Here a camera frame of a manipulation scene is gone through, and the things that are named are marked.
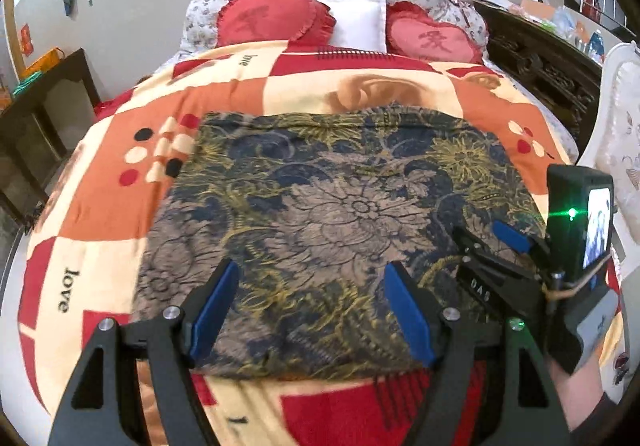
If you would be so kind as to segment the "person's right hand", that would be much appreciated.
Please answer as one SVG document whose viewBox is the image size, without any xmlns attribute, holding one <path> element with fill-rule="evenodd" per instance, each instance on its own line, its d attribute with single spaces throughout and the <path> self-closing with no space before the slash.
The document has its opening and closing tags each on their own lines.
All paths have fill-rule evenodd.
<svg viewBox="0 0 640 446">
<path fill-rule="evenodd" d="M 547 367 L 558 392 L 568 428 L 574 431 L 593 413 L 604 393 L 599 353 L 595 352 L 574 374 L 565 372 L 550 356 L 547 357 Z"/>
</svg>

